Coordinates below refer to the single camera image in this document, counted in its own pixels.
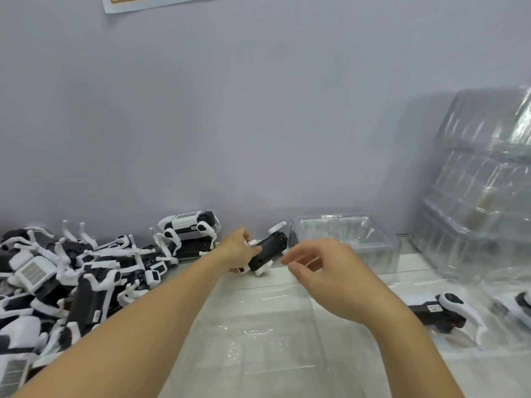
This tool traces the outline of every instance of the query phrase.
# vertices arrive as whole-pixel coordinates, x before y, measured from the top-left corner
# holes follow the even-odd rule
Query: poster
[[[118,12],[136,11],[139,9],[148,9],[153,7],[161,7],[169,4],[176,4],[178,2],[192,1],[192,0],[102,0],[105,12],[108,14],[116,14]]]

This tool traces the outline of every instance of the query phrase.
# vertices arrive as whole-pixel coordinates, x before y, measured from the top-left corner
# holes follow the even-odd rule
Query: sticker
[[[430,313],[438,313],[442,311],[442,307],[439,305],[428,305],[426,307],[428,307],[428,310],[430,311]]]
[[[99,321],[100,315],[101,315],[101,310],[96,310],[94,312],[94,318],[92,319],[92,322],[97,323]]]

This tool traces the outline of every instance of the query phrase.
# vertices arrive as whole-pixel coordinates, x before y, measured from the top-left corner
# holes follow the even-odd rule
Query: pile of robot dogs
[[[99,324],[156,287],[179,260],[216,246],[221,230],[211,211],[172,215],[151,228],[153,244],[132,235],[99,245],[80,224],[76,238],[63,221],[62,237],[42,227],[11,230],[0,243],[0,397],[10,396]],[[241,273],[260,275],[287,248],[282,222],[260,241],[262,252]],[[46,247],[37,242],[49,238]]]

